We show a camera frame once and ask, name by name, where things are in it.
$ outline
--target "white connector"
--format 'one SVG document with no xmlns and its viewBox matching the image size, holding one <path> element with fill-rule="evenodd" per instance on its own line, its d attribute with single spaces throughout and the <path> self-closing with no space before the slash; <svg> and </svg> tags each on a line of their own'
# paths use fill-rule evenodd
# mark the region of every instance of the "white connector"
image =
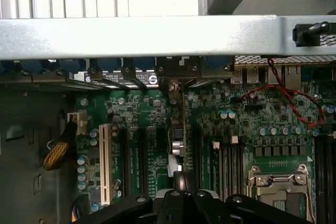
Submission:
<svg viewBox="0 0 336 224">
<path fill-rule="evenodd" d="M 88 115 L 86 112 L 74 112 L 68 113 L 68 120 L 76 118 L 76 123 L 78 125 L 76 135 L 82 135 L 87 133 L 87 125 L 88 125 Z"/>
<path fill-rule="evenodd" d="M 113 200 L 111 127 L 108 123 L 99 126 L 101 205 L 109 205 Z"/>
</svg>

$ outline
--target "white pci slot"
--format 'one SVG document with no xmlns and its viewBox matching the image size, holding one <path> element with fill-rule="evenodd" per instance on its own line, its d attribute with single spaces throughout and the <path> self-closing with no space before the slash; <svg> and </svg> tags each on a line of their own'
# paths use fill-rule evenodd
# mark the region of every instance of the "white pci slot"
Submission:
<svg viewBox="0 0 336 224">
<path fill-rule="evenodd" d="M 112 135 L 111 124 L 99 126 L 100 194 L 101 204 L 109 205 L 113 199 Z"/>
</svg>

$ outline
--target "motherboard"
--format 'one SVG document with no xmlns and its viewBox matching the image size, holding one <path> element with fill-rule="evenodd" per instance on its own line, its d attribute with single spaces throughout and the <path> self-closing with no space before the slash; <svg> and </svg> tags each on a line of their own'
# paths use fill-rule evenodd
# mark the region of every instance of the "motherboard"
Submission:
<svg viewBox="0 0 336 224">
<path fill-rule="evenodd" d="M 314 139 L 331 129 L 300 122 L 277 89 L 237 102 L 260 86 L 220 82 L 182 90 L 179 100 L 154 89 L 77 95 L 77 112 L 87 115 L 87 131 L 76 137 L 78 191 L 90 211 L 128 195 L 155 198 L 183 164 L 221 200 L 245 194 L 315 222 Z M 318 100 L 326 124 L 335 122 L 333 84 L 303 80 L 301 92 Z M 304 96 L 293 101 L 308 122 L 318 120 Z"/>
</svg>

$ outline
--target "green circuit board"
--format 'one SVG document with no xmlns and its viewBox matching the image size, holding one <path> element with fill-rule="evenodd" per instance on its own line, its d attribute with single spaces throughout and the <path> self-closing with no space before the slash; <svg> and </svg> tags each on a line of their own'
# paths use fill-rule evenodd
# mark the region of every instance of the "green circuit board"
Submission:
<svg viewBox="0 0 336 224">
<path fill-rule="evenodd" d="M 159 90 L 148 90 L 146 93 L 115 90 L 78 95 L 77 111 L 85 111 L 88 115 L 88 134 L 77 137 L 78 155 L 88 156 L 88 184 L 79 193 L 89 194 L 92 203 L 99 202 L 99 151 L 96 146 L 90 145 L 92 138 L 89 132 L 104 123 L 118 126 L 112 137 L 111 172 L 113 181 L 119 181 L 120 185 L 113 191 L 113 202 L 121 200 L 126 191 L 127 194 L 145 192 L 154 198 L 158 190 L 171 188 L 172 178 L 167 173 L 169 142 L 166 136 L 169 127 L 166 122 L 169 118 L 178 128 L 184 112 L 187 169 L 192 172 L 197 170 L 199 186 L 216 191 L 223 200 L 236 193 L 250 193 L 251 197 L 256 197 L 255 190 L 248 187 L 253 167 L 258 167 L 260 174 L 287 176 L 304 165 L 309 174 L 310 186 L 306 187 L 309 198 L 299 196 L 298 211 L 305 218 L 307 200 L 314 212 L 316 208 L 313 136 L 309 134 L 316 129 L 309 129 L 299 122 L 277 90 L 260 91 L 255 98 L 246 99 L 243 103 L 232 102 L 232 98 L 256 87 L 215 84 L 206 89 L 187 90 L 184 93 L 184 108 L 183 103 L 171 105 L 167 96 Z M 319 86 L 313 82 L 302 82 L 302 91 L 311 96 L 322 94 L 321 105 L 330 105 L 335 98 L 327 84 Z M 304 97 L 296 96 L 295 104 L 302 117 L 311 122 L 317 120 L 316 107 Z M 325 118 L 327 122 L 334 119 L 333 115 Z M 163 136 L 157 136 L 158 127 L 165 132 Z M 139 129 L 145 132 L 145 147 L 139 147 Z M 195 129 L 199 131 L 198 139 L 194 136 Z M 287 129 L 288 135 L 283 135 L 280 129 Z M 124 137 L 121 137 L 122 131 L 127 131 Z M 232 146 L 233 138 L 230 136 L 233 133 L 239 143 L 244 139 L 239 147 Z M 130 169 L 127 182 L 123 181 L 126 138 L 129 144 L 126 158 L 129 159 Z M 282 210 L 288 208 L 283 200 L 275 200 L 274 206 Z"/>
</svg>

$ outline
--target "red and black wire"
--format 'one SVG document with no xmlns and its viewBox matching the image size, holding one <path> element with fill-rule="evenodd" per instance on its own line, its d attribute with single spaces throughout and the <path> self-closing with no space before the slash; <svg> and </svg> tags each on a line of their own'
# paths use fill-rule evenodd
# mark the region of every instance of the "red and black wire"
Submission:
<svg viewBox="0 0 336 224">
<path fill-rule="evenodd" d="M 272 70 L 272 73 L 274 74 L 274 76 L 276 77 L 277 81 L 278 81 L 278 84 L 279 85 L 267 85 L 267 86 L 264 86 L 264 87 L 259 87 L 259 88 L 256 88 L 255 90 L 251 91 L 251 92 L 248 92 L 248 93 L 245 93 L 243 96 L 239 97 L 238 101 L 242 101 L 245 97 L 249 96 L 251 93 L 255 93 L 257 91 L 261 91 L 261 90 L 267 90 L 267 89 L 270 89 L 270 88 L 275 88 L 275 89 L 278 89 L 280 90 L 284 95 L 285 95 L 285 98 L 289 104 L 289 107 L 292 109 L 293 113 L 295 114 L 295 116 L 298 118 L 298 120 L 300 120 L 302 123 L 306 124 L 307 126 L 309 127 L 315 127 L 315 126 L 320 126 L 324 123 L 324 112 L 322 110 L 322 107 L 318 104 L 317 100 L 315 100 L 313 97 L 299 91 L 299 90 L 291 90 L 291 89 L 287 89 L 285 87 L 285 85 L 283 84 L 282 82 L 282 79 L 281 77 L 279 76 L 278 74 L 278 71 L 276 69 L 276 67 L 274 66 L 274 60 L 271 59 L 271 58 L 268 58 L 267 59 L 267 63 L 268 65 L 270 66 L 271 70 Z M 316 107 L 318 108 L 318 111 L 319 111 L 319 119 L 316 123 L 311 123 L 311 122 L 308 122 L 306 119 L 304 119 L 300 114 L 299 114 L 299 111 L 298 109 L 295 107 L 294 105 L 294 102 L 293 102 L 293 98 L 294 96 L 296 95 L 302 95 L 304 96 L 305 98 L 307 98 L 309 101 L 311 101 L 313 104 L 316 105 Z"/>
</svg>

